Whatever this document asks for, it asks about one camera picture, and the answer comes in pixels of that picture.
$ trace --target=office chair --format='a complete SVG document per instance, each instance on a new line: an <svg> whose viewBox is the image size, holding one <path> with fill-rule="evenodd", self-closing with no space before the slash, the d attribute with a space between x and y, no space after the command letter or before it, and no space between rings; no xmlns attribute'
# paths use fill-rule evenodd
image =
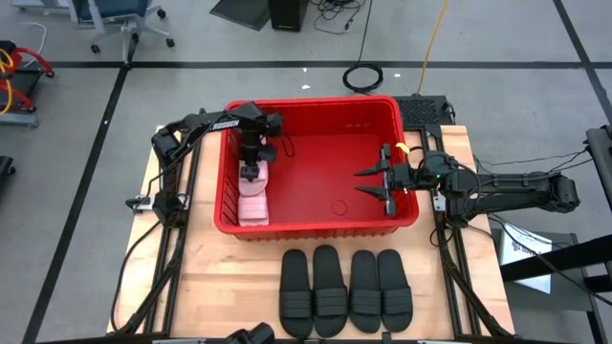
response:
<svg viewBox="0 0 612 344"><path fill-rule="evenodd" d="M151 0L72 0L68 2L71 18L81 29L95 29L98 34L92 39L92 53L98 54L98 42L104 38L121 33L122 59L128 63L127 53L130 40L138 42L142 32L153 32L166 37L168 48L174 47L170 33L146 25L146 17L157 13L165 19L162 6L150 6Z"/></svg>

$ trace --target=red plastic bin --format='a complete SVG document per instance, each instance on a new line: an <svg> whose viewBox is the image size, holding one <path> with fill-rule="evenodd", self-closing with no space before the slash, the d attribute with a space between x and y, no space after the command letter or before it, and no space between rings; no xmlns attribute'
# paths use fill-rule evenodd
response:
<svg viewBox="0 0 612 344"><path fill-rule="evenodd" d="M234 101L228 109L244 101ZM268 139L276 147L266 187L270 224L238 224L240 136L224 131L214 223L240 240L374 236L412 225L419 206L413 191L394 193L398 215L384 215L384 203L355 189L383 186L383 176L355 177L380 158L384 143L404 142L402 118L392 97L328 97L257 100L265 113L279 112L287 139ZM393 148L391 160L406 162Z"/></svg>

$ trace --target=black slipper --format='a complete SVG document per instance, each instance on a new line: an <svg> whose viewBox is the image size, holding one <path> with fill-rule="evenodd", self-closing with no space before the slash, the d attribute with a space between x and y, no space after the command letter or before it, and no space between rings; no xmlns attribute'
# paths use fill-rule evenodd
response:
<svg viewBox="0 0 612 344"><path fill-rule="evenodd" d="M335 248L323 245L315 249L313 275L315 330L323 338L329 338L342 331L348 313L346 286Z"/></svg>
<svg viewBox="0 0 612 344"><path fill-rule="evenodd" d="M382 323L392 333L408 328L412 321L412 292L405 279L400 253L386 249L379 253L379 283L382 291Z"/></svg>
<svg viewBox="0 0 612 344"><path fill-rule="evenodd" d="M381 291L376 272L376 257L367 250L353 255L349 291L351 322L360 331L375 333L381 326Z"/></svg>
<svg viewBox="0 0 612 344"><path fill-rule="evenodd" d="M283 255L278 305L285 332L294 338L308 338L313 331L312 292L306 254L299 249Z"/></svg>

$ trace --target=wooden table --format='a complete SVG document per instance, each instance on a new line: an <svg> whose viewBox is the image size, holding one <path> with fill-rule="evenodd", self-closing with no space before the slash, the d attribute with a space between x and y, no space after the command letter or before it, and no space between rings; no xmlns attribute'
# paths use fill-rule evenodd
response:
<svg viewBox="0 0 612 344"><path fill-rule="evenodd" d="M316 247L329 244L339 252L346 284L350 281L351 257L355 251L369 249L378 253L386 248L397 249L402 255L405 274L412 288L414 318L406 331L393 333L393 338L452 338L440 253L428 240L429 233L434 228L428 192L417 192L420 208L418 220L412 226L399 228L391 235L376 238L242 242L221 233L212 221L220 138L219 133L213 133L205 136L202 143L176 298L171 334L173 337L225 337L237 329L250 329L261 321L274 328L277 338L289 337L278 320L281 257L286 250L299 248L312 259ZM406 133L405 139L408 146L420 145L418 134ZM459 162L473 167L465 127L443 127L443 140L449 154ZM421 158L419 151L410 154L413 166L416 166ZM188 161L184 168L183 184L186 183L187 167ZM142 185L143 193L149 179L157 173L157 160L151 153ZM129 246L156 221L152 212L137 215L132 226ZM490 230L484 215L475 218L471 224ZM501 326L513 332L513 322L492 239L476 230L465 229L463 232L473 289ZM135 249L126 266L116 310L119 326L125 323L149 292L161 233L162 230L157 229L144 240ZM171 245L168 255L171 255L172 249ZM463 331L469 333L465 299L458 289L457 295ZM159 300L156 330L161 328L165 301L164 293ZM361 333L348 321L341 334L335 338L380 339L381 334Z"/></svg>

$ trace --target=gray floor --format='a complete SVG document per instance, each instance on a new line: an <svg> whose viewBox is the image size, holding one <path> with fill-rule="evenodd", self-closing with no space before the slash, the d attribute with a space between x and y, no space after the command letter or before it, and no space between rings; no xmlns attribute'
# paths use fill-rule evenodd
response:
<svg viewBox="0 0 612 344"><path fill-rule="evenodd" d="M151 25L170 30L177 47L169 50L159 38L144 35L135 60L352 60L359 55L366 13L356 17L350 32L336 36L313 29L313 8L301 33L275 32L270 24L255 32L209 15L212 0L160 3L168 20L151 18ZM590 58L612 60L610 3L563 3ZM442 1L376 1L364 59L421 60L441 5ZM91 32L73 30L67 18L22 13L9 8L6 0L0 4L0 32L36 48L37 29L16 25L27 21L48 27L43 54L52 61L120 60L118 40L104 42L102 54L92 55ZM339 19L336 26L330 25L341 28L343 23ZM432 60L579 58L552 1L470 0L451 2ZM351 93L342 86L343 72L334 68L129 72L38 340L104 334L133 219L123 201L141 187L156 125L202 106L217 110L234 99L347 96ZM419 69L384 72L377 93L415 91ZM38 92L39 128L0 127L0 154L15 157L18 168L0 199L0 272L7 276L0 283L1 343L20 342L23 337L117 73L116 69L58 70L55 79L43 80ZM597 73L603 86L612 89L612 71ZM371 77L355 73L351 80L365 83ZM577 151L586 129L607 122L583 70L430 69L423 93L448 96L458 122L468 126L474 153L486 161ZM544 161L495 171L545 170L554 164ZM612 214L594 167L586 164L566 175L576 180L583 201L576 211L559 215L526 210L506 217L533 230L576 232L581 240L609 234ZM528 338L592 342L583 314L512 311L517 332ZM601 306L601 314L604 323L612 324L611 310Z"/></svg>

